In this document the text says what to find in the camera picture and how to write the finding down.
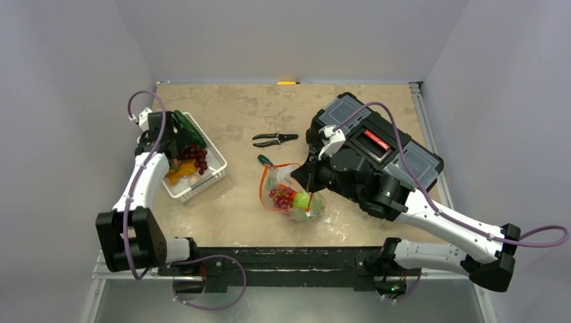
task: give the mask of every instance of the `handle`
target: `handle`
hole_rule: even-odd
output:
[[[262,163],[262,165],[273,166],[272,162],[269,161],[268,157],[264,155],[258,155],[258,160]]]
[[[252,140],[277,138],[277,135],[278,133],[261,133],[259,135],[255,135],[254,137],[252,137]]]
[[[270,140],[270,141],[266,141],[264,143],[253,143],[252,145],[254,145],[254,147],[258,147],[258,148],[264,148],[264,147],[268,147],[271,145],[279,145],[279,140]]]

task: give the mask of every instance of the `red label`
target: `red label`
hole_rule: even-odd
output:
[[[371,138],[377,145],[381,146],[384,150],[389,150],[391,146],[388,143],[385,143],[381,138],[377,137],[374,133],[370,132],[369,130],[365,130],[365,135]]]

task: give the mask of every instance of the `black base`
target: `black base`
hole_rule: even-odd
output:
[[[401,276],[400,269],[383,268],[377,261],[381,247],[328,248],[208,248],[200,257],[223,254],[235,258],[246,269],[250,287],[347,287],[354,291],[384,290],[387,276]],[[211,259],[206,268],[206,293],[225,293],[229,286],[242,286],[240,269],[226,259]],[[198,276],[199,266],[192,275]],[[159,268],[161,276],[189,276],[176,267]],[[408,275],[417,275],[417,270]]]

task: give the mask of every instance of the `orange mesh bag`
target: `orange mesh bag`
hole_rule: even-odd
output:
[[[319,193],[306,192],[290,173],[300,164],[266,165],[260,181],[260,202],[299,222],[312,222],[323,214],[325,200]]]

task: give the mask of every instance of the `black pliers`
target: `black pliers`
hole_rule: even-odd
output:
[[[291,134],[291,135],[282,135],[281,133],[261,133],[259,135],[255,135],[252,140],[256,140],[256,139],[271,139],[271,138],[277,138],[276,140],[270,140],[270,141],[265,141],[263,143],[253,143],[254,147],[268,147],[271,145],[281,145],[281,143],[283,143],[284,141],[288,141],[288,140],[294,140],[297,139],[299,136],[295,135],[295,134]]]

